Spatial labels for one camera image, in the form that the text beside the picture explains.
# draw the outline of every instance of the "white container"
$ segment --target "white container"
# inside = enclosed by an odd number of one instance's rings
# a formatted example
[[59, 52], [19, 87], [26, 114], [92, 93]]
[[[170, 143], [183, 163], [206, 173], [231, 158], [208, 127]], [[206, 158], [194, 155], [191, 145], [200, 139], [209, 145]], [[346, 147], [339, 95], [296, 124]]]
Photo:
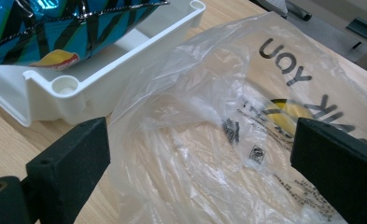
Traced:
[[112, 46], [63, 71], [0, 65], [0, 106], [23, 126], [70, 124], [110, 114], [131, 74], [176, 46], [199, 24], [205, 4], [170, 0]]

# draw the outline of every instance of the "white plastic tray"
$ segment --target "white plastic tray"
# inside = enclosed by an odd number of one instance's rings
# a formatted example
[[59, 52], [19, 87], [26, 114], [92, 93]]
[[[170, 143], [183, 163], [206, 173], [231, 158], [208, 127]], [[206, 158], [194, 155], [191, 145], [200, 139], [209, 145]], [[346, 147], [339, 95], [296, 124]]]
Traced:
[[0, 65], [0, 106], [26, 127], [35, 120], [77, 124], [110, 114], [131, 74], [182, 42], [205, 11], [197, 0], [170, 2], [114, 45], [61, 72]]

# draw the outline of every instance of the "crumpled plastic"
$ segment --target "crumpled plastic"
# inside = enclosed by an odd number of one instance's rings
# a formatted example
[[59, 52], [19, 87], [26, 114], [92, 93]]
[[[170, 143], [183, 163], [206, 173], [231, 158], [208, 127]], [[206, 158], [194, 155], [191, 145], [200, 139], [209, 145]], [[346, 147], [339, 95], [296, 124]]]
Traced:
[[65, 69], [113, 44], [166, 0], [0, 0], [0, 64]]
[[119, 223], [346, 223], [290, 166], [298, 117], [367, 143], [366, 92], [275, 13], [169, 50], [112, 114]]

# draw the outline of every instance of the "clear plastic bag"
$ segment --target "clear plastic bag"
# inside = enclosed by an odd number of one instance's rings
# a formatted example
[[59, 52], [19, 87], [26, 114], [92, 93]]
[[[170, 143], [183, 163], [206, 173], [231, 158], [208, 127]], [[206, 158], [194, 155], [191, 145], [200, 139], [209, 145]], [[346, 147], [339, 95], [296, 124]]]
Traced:
[[171, 49], [112, 114], [120, 223], [345, 223], [290, 166], [298, 117], [367, 142], [365, 91], [275, 13]]

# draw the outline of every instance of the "wooden table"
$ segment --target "wooden table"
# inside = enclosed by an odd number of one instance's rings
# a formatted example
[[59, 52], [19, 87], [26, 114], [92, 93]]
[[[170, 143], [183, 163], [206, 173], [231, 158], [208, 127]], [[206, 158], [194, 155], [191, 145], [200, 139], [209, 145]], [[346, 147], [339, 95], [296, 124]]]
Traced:
[[[263, 9], [248, 0], [203, 0], [207, 10], [198, 28], [191, 29], [188, 37], [215, 25], [263, 13]], [[323, 47], [337, 58], [349, 76], [367, 90], [367, 72], [343, 57]], [[30, 128], [22, 127], [0, 107], [0, 176], [26, 177], [25, 164], [73, 126], [62, 120], [37, 121]], [[117, 201], [113, 196], [107, 172], [85, 204], [76, 223], [117, 223]]]

